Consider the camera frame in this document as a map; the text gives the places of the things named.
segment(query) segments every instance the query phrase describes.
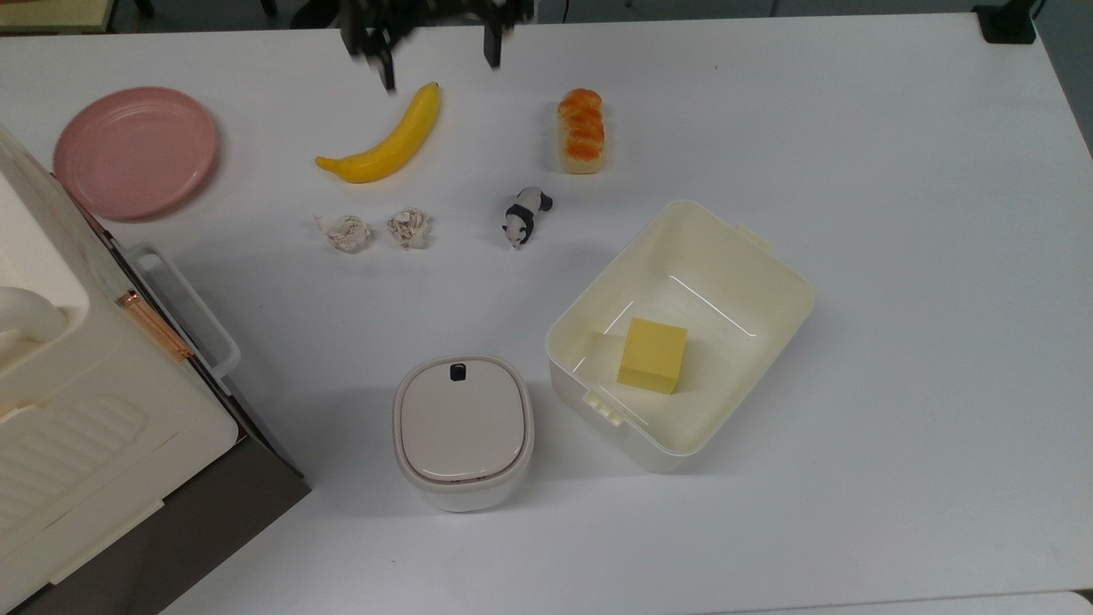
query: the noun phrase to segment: toy panda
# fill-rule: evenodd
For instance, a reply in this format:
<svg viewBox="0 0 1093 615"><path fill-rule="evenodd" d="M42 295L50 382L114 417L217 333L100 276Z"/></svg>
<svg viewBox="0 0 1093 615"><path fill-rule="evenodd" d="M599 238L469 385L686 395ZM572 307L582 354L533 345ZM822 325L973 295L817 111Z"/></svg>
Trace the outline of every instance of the toy panda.
<svg viewBox="0 0 1093 615"><path fill-rule="evenodd" d="M536 213L550 211L552 206L554 199L544 194L541 189L531 186L520 190L520 193L516 194L516 202L505 211L505 223L501 226L505 229L508 243L516 249L528 243L531 230L536 227Z"/></svg>

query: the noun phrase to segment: yellow banana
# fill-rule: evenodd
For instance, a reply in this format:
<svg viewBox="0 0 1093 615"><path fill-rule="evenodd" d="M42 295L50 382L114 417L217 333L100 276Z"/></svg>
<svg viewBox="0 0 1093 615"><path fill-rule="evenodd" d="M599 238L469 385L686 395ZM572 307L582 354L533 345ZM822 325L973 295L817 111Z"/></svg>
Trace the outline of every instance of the yellow banana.
<svg viewBox="0 0 1093 615"><path fill-rule="evenodd" d="M434 81L413 95L402 121L378 145L341 158L318 156L315 164L345 181L364 184L395 173L425 142L440 111L440 86Z"/></svg>

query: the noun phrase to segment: yellow block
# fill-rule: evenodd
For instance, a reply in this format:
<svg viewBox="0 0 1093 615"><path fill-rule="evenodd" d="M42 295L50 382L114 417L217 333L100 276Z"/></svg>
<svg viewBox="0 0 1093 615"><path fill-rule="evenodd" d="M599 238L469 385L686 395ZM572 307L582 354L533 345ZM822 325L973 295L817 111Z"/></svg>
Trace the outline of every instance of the yellow block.
<svg viewBox="0 0 1093 615"><path fill-rule="evenodd" d="M616 380L620 385L670 394L680 380L684 346L685 329L631 319Z"/></svg>

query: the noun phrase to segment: bread loaf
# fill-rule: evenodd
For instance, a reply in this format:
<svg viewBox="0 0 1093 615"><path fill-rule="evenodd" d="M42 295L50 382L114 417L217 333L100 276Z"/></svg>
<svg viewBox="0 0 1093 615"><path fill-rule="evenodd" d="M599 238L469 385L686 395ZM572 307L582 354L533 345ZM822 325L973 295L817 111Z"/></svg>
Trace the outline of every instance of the bread loaf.
<svg viewBox="0 0 1093 615"><path fill-rule="evenodd" d="M573 90L557 105L559 155L566 173L596 173L603 153L603 100L591 90Z"/></svg>

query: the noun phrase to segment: pink plate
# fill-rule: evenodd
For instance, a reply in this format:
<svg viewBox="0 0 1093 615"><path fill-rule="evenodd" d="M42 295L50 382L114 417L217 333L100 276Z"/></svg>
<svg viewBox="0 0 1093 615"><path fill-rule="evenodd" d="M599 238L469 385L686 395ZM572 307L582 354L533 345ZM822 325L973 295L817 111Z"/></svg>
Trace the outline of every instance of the pink plate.
<svg viewBox="0 0 1093 615"><path fill-rule="evenodd" d="M89 210L128 220L181 202L216 152L216 128L197 100L167 87L99 98L64 127L54 174Z"/></svg>

